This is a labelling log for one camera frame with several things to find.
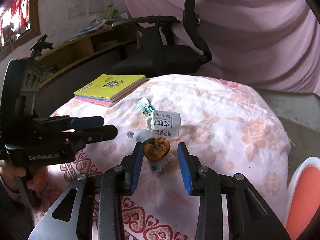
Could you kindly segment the black office chair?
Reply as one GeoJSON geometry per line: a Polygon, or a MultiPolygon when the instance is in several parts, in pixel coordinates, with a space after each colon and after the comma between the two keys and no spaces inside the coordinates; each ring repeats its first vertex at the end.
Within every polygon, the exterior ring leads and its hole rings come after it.
{"type": "Polygon", "coordinates": [[[110,68],[116,75],[145,75],[148,78],[170,74],[194,74],[212,61],[212,53],[205,40],[197,33],[199,25],[195,14],[195,0],[185,0],[183,27],[193,45],[202,51],[198,54],[191,47],[174,41],[172,25],[179,20],[174,16],[148,16],[121,20],[112,24],[116,30],[133,27],[142,33],[141,47],[131,57],[110,68]]]}

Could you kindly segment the pink hanging sheet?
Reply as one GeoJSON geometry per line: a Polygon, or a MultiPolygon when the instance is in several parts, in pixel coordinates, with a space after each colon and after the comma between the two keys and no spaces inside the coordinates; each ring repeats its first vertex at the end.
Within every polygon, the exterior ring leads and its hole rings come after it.
{"type": "Polygon", "coordinates": [[[319,22],[304,0],[196,0],[212,60],[199,75],[319,93],[319,22]]]}

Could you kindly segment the white skin cream box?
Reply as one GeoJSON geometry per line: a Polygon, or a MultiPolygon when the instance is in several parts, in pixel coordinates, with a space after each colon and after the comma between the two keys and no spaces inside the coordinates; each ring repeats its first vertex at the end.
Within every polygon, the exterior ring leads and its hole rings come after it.
{"type": "Polygon", "coordinates": [[[151,132],[155,138],[177,139],[181,126],[180,113],[153,111],[151,132]]]}

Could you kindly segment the yellow book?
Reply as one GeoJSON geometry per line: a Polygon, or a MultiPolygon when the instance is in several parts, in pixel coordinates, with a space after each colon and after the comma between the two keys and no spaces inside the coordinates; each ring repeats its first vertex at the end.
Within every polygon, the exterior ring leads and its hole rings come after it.
{"type": "Polygon", "coordinates": [[[113,100],[116,96],[146,81],[145,75],[103,74],[74,92],[75,96],[113,100]]]}

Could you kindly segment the green crumpled wrapper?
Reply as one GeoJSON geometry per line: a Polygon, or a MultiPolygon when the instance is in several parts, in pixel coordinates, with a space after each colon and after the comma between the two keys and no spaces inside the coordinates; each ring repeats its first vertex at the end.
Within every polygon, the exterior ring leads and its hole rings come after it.
{"type": "Polygon", "coordinates": [[[152,116],[152,113],[154,111],[154,108],[148,101],[148,99],[144,96],[140,100],[135,102],[138,109],[141,111],[143,118],[145,120],[148,120],[150,116],[152,116]]]}

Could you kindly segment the black tripod on desk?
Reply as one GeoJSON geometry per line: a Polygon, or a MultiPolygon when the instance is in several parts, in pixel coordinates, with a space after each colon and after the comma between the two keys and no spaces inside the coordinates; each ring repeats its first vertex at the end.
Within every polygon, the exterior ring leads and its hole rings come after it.
{"type": "Polygon", "coordinates": [[[37,58],[39,56],[42,55],[42,51],[44,49],[49,49],[52,50],[53,49],[53,44],[52,42],[46,42],[48,35],[44,34],[43,36],[41,36],[37,42],[30,48],[31,52],[30,52],[30,57],[33,58],[37,58]]]}

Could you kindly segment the window with red decoration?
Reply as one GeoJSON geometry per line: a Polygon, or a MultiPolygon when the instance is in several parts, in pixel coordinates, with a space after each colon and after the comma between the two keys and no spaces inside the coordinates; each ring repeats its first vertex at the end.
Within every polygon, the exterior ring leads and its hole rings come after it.
{"type": "Polygon", "coordinates": [[[38,0],[1,0],[1,60],[40,33],[38,0]]]}

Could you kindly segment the pink book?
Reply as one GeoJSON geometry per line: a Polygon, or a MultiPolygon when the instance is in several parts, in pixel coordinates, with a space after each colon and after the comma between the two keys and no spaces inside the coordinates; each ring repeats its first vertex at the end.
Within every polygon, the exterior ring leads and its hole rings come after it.
{"type": "Polygon", "coordinates": [[[119,94],[118,96],[116,96],[112,100],[102,100],[102,99],[99,99],[99,98],[77,96],[77,95],[74,98],[78,99],[78,100],[81,100],[81,101],[84,101],[84,102],[92,103],[94,105],[112,107],[115,104],[117,104],[120,100],[122,100],[123,98],[125,98],[126,96],[131,94],[136,88],[138,88],[142,84],[146,83],[146,81],[147,81],[147,79],[139,81],[136,85],[134,85],[131,88],[128,88],[127,90],[125,90],[124,92],[122,92],[121,94],[119,94]]]}

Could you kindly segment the white orange trash basin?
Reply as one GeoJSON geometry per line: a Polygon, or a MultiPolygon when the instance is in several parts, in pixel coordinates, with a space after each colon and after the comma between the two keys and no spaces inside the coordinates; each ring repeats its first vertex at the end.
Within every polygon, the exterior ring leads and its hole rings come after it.
{"type": "Polygon", "coordinates": [[[319,239],[319,158],[309,157],[288,187],[285,229],[291,239],[319,239]]]}

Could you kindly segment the wooden shelf desk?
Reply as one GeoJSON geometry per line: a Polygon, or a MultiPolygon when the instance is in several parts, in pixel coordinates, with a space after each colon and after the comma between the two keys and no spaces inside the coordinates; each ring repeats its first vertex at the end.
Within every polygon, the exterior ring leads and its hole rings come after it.
{"type": "Polygon", "coordinates": [[[132,27],[106,29],[65,42],[36,60],[44,68],[40,87],[45,87],[63,74],[119,47],[136,41],[132,27]]]}

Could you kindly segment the floral pink tablecloth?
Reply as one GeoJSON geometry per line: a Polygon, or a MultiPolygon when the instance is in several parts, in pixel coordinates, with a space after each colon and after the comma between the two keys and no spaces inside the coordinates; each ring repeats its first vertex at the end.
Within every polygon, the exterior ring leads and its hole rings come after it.
{"type": "MultiPolygon", "coordinates": [[[[56,116],[102,116],[106,124],[116,126],[118,135],[86,146],[73,163],[48,168],[42,204],[33,210],[35,222],[77,175],[102,174],[133,151],[136,142],[127,134],[146,128],[136,105],[142,98],[158,111],[180,114],[179,136],[170,142],[172,154],[184,142],[190,154],[217,173],[242,173],[284,220],[290,143],[263,98],[253,88],[234,82],[167,75],[150,79],[110,108],[71,99],[54,112],[56,116]]],[[[137,190],[121,205],[128,239],[195,238],[199,198],[185,191],[177,158],[159,173],[152,173],[144,162],[137,190]]]]}

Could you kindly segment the pile of papers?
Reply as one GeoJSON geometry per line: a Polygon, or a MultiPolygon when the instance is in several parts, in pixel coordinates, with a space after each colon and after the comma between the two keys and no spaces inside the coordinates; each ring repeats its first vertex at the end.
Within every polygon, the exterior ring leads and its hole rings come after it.
{"type": "Polygon", "coordinates": [[[91,21],[91,25],[78,31],[73,36],[73,39],[86,36],[96,31],[110,29],[113,23],[120,20],[127,20],[129,19],[129,16],[129,12],[120,14],[118,9],[116,9],[113,5],[109,5],[106,13],[95,14],[93,16],[93,20],[91,21]]]}

